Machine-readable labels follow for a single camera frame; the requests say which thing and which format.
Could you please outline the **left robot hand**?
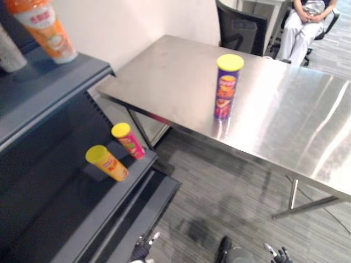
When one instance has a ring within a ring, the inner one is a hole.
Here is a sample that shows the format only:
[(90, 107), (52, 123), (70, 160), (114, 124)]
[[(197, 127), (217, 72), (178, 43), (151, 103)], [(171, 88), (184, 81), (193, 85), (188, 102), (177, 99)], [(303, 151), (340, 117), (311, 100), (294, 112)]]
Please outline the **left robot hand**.
[(159, 236), (160, 232), (156, 232), (150, 240), (147, 240), (143, 236), (140, 236), (134, 246), (132, 255), (130, 257), (130, 262), (154, 262), (153, 259), (147, 259), (147, 257), (153, 243), (159, 238)]

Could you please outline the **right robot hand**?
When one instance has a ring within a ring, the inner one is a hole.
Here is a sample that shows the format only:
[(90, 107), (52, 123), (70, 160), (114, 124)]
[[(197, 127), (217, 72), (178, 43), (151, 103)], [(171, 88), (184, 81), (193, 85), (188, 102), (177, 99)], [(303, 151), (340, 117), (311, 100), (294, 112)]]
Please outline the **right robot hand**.
[(278, 253), (268, 243), (264, 243), (264, 248), (272, 255), (271, 263), (293, 263), (285, 247), (278, 250)]

